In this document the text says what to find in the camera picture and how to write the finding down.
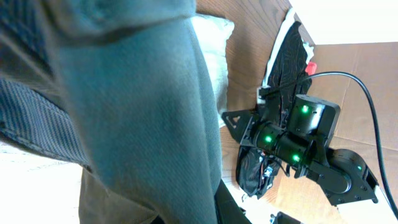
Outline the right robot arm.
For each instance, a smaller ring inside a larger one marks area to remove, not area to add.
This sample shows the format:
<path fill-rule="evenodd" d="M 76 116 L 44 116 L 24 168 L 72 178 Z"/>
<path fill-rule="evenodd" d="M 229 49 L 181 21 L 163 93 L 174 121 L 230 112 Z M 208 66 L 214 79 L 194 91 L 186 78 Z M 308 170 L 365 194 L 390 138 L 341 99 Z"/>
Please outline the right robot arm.
<path fill-rule="evenodd" d="M 332 206 L 349 205 L 358 218 L 396 220 L 365 160 L 330 142 L 340 114 L 332 102 L 297 95 L 286 127 L 269 119 L 267 108 L 224 112 L 221 117 L 239 143 L 236 181 L 250 197 L 262 197 L 280 170 L 316 183 Z"/>

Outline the khaki beige shorts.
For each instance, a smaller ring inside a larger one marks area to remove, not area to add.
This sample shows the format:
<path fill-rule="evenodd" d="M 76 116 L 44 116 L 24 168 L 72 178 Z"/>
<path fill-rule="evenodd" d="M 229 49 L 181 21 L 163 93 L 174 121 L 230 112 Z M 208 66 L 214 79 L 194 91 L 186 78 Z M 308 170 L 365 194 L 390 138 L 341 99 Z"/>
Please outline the khaki beige shorts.
<path fill-rule="evenodd" d="M 81 223 L 217 223 L 218 112 L 195 1 L 33 1 L 88 158 Z"/>

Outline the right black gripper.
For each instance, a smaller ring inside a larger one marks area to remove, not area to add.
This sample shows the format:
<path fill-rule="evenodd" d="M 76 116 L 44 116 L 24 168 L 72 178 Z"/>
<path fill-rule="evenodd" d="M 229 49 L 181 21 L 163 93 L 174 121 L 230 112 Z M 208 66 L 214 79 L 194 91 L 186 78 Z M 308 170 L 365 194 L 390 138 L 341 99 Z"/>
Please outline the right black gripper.
<path fill-rule="evenodd" d="M 222 113 L 231 137 L 240 146 L 258 149 L 289 165 L 308 164 L 308 139 L 269 121 L 255 121 L 251 110 Z"/>

